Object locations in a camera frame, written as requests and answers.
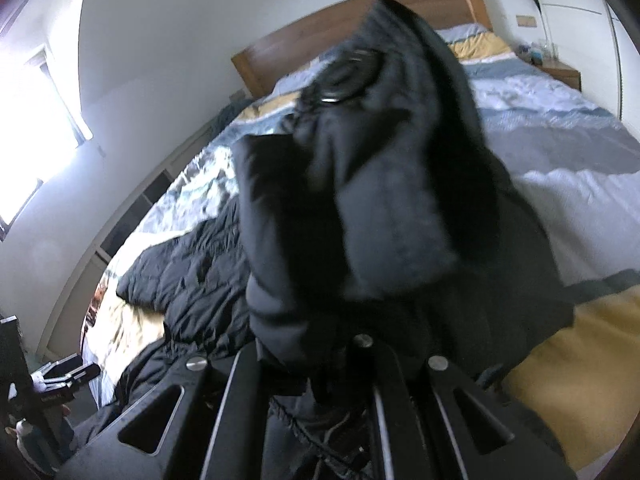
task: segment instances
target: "wooden headboard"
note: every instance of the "wooden headboard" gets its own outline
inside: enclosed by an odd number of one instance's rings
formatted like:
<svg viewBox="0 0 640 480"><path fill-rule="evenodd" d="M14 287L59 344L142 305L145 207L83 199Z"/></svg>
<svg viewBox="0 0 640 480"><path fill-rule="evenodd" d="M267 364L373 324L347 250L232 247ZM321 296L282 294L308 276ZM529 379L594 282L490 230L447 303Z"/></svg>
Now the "wooden headboard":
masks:
<svg viewBox="0 0 640 480"><path fill-rule="evenodd" d="M483 0L397 0L433 28L481 23L491 29ZM345 0L272 32L232 57L255 97L270 94L278 79L298 69L356 29L373 0Z"/></svg>

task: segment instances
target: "black jacket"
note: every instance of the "black jacket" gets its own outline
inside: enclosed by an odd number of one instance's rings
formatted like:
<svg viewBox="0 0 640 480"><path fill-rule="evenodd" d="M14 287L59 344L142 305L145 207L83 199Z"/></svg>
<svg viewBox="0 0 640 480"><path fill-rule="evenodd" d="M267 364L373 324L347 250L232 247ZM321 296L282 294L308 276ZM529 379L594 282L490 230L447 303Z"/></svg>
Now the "black jacket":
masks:
<svg viewBox="0 0 640 480"><path fill-rule="evenodd" d="M439 353L477 375L509 370L572 322L545 232L485 147L437 34L378 0L342 51L286 134L233 145L239 197L121 279L121 298L165 314L165 338L81 442L196 349L220 358L255 336L264 359L308 373L367 332L407 362ZM274 399L264 477L347 475L365 440L359 407Z"/></svg>

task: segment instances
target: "white wardrobe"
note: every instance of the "white wardrobe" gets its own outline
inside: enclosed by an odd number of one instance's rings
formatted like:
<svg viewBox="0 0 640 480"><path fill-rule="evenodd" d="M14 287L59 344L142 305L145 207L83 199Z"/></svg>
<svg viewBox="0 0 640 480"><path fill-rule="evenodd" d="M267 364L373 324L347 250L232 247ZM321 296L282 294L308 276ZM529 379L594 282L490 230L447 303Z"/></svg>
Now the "white wardrobe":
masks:
<svg viewBox="0 0 640 480"><path fill-rule="evenodd" d="M605 0L539 0L548 40L582 92L640 140L640 54Z"/></svg>

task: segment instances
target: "wooden nightstand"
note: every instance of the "wooden nightstand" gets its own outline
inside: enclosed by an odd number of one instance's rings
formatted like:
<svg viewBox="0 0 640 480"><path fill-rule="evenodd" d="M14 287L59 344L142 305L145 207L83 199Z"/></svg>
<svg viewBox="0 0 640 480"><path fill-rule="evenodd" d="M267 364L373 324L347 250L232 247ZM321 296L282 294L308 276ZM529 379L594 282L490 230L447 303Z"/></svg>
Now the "wooden nightstand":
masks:
<svg viewBox="0 0 640 480"><path fill-rule="evenodd" d="M545 59L542 65L537 65L537 67L542 72L549 74L553 79L557 79L575 90L582 91L580 72L575 68L555 59Z"/></svg>

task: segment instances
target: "silver screw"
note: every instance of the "silver screw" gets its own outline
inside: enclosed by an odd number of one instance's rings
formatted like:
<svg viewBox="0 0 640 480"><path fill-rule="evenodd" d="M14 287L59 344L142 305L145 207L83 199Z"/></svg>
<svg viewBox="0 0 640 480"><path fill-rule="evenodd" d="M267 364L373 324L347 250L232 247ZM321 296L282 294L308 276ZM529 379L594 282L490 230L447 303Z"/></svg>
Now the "silver screw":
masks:
<svg viewBox="0 0 640 480"><path fill-rule="evenodd" d="M192 357L187 361L187 370L199 372L207 367L207 360L204 357Z"/></svg>
<svg viewBox="0 0 640 480"><path fill-rule="evenodd" d="M354 336L353 343L358 348L371 348L373 346L373 338L369 334L358 334Z"/></svg>
<svg viewBox="0 0 640 480"><path fill-rule="evenodd" d="M429 357L429 360L427 362L429 364L429 368L437 372L443 372L444 370L449 368L449 361L447 361L446 357L443 357L441 355L432 355L431 357Z"/></svg>

